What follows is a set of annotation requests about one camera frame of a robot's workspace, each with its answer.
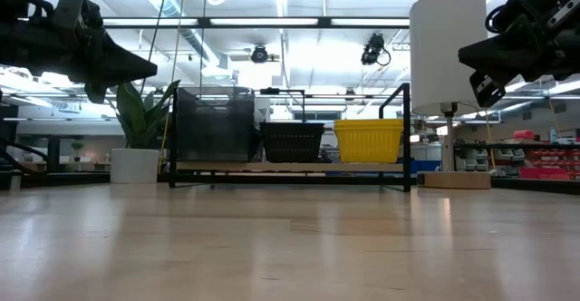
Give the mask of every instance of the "small plant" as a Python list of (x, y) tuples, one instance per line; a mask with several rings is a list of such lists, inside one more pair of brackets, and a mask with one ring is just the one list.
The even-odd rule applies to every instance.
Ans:
[(82, 149), (82, 147), (84, 147), (84, 145), (78, 141), (71, 143), (71, 148), (74, 150), (74, 154), (76, 155), (74, 159), (77, 161), (80, 160), (79, 151)]
[(163, 105), (179, 86), (180, 80), (170, 84), (161, 100), (155, 104), (153, 92), (145, 99), (132, 83), (120, 84), (117, 89), (117, 107), (109, 104), (117, 113), (117, 119), (125, 132), (129, 148), (147, 149), (157, 134), (158, 127), (169, 113), (169, 105)]

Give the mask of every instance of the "ceiling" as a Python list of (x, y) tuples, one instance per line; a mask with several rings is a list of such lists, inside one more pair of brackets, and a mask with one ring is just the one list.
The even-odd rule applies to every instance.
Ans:
[[(58, 2), (58, 0), (48, 1), (54, 5)], [(151, 0), (92, 1), (101, 7), (101, 15), (104, 17), (158, 16), (158, 9)], [(189, 17), (408, 17), (411, 6), (416, 1), (418, 0), (225, 0), (220, 5), (212, 5), (208, 0), (183, 0), (182, 11), (184, 16)], [(488, 10), (506, 1), (488, 0)], [(111, 29), (108, 32), (120, 46), (144, 58), (148, 56), (154, 30)], [(391, 64), (383, 69), (378, 65), (362, 66), (360, 62), (363, 46), (372, 33), (377, 32), (383, 34), (392, 54)], [(279, 29), (206, 29), (197, 30), (197, 33), (212, 51), (229, 55), (234, 70), (249, 66), (248, 51), (256, 44), (264, 44), (267, 51), (275, 55), (280, 55), (284, 46), (288, 85), (312, 93), (344, 93), (346, 88), (356, 88), (357, 93), (387, 93), (389, 89), (411, 79), (410, 52), (393, 50), (397, 49), (397, 43), (409, 42), (408, 30), (313, 28), (285, 29), (284, 34), (280, 34)], [(204, 65), (198, 53), (179, 37), (177, 30), (159, 29), (152, 48), (154, 51), (152, 61), (159, 66), (159, 73), (148, 79), (149, 87), (166, 86), (173, 73), (174, 79), (181, 79), (184, 83), (216, 83), (202, 75), (200, 70)], [(175, 72), (173, 72), (174, 60), (176, 60)], [(238, 83), (250, 86), (253, 84), (248, 81)], [(545, 87), (529, 84), (518, 92)]]

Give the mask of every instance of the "white lamp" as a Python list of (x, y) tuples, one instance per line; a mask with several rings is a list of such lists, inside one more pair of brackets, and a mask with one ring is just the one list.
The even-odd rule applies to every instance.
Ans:
[(488, 38), (486, 0), (420, 0), (411, 8), (411, 105), (448, 119), (443, 170), (454, 171), (452, 119), (479, 107), (458, 50)]

